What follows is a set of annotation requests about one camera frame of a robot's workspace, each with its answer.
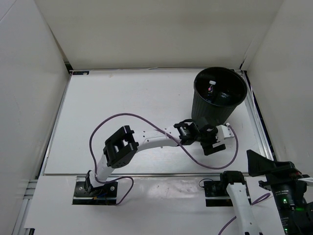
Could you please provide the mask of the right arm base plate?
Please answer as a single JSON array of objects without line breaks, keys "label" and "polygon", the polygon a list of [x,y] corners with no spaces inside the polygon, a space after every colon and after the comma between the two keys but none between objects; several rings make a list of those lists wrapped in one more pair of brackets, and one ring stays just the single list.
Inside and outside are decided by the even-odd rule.
[{"label": "right arm base plate", "polygon": [[239,171],[225,171],[220,174],[219,180],[205,178],[201,182],[207,207],[239,207],[251,204],[245,177]]}]

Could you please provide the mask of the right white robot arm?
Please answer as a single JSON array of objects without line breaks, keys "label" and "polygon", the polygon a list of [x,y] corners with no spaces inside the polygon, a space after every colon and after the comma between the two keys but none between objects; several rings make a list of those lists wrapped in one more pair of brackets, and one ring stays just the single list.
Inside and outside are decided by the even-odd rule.
[{"label": "right white robot arm", "polygon": [[220,191],[232,206],[222,210],[221,235],[311,235],[311,176],[292,162],[272,161],[247,150],[248,176],[241,171],[220,174]]}]

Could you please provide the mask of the clear Aquafina bottle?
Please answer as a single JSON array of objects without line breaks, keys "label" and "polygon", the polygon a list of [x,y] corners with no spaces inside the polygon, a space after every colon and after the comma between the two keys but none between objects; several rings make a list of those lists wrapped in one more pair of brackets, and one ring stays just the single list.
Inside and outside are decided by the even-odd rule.
[{"label": "clear Aquafina bottle", "polygon": [[209,103],[214,103],[216,96],[217,96],[216,81],[210,80],[205,99]]}]

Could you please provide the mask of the blue label bottle white cap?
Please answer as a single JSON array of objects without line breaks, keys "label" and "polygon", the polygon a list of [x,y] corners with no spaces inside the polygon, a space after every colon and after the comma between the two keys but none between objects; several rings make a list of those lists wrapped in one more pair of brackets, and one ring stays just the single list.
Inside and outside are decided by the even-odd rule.
[{"label": "blue label bottle white cap", "polygon": [[218,106],[231,106],[236,102],[236,97],[233,94],[219,92],[215,98],[214,104]]}]

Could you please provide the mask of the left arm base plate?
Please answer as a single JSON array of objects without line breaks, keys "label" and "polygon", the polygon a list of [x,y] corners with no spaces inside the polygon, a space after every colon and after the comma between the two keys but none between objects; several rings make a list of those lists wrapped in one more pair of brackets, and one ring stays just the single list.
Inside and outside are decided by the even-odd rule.
[{"label": "left arm base plate", "polygon": [[85,179],[78,177],[73,192],[73,205],[114,206],[117,203],[118,182],[106,184],[92,192],[85,187]]}]

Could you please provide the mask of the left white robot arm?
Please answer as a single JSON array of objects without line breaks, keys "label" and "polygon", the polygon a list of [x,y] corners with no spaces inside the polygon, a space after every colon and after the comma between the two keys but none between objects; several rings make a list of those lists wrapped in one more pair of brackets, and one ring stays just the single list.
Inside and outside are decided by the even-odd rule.
[{"label": "left white robot arm", "polygon": [[125,167],[140,151],[199,142],[208,156],[225,150],[223,141],[233,136],[229,124],[214,127],[204,118],[199,123],[186,119],[168,128],[151,131],[134,131],[128,125],[122,126],[105,141],[101,159],[86,175],[85,190],[92,196],[99,195],[112,172]]}]

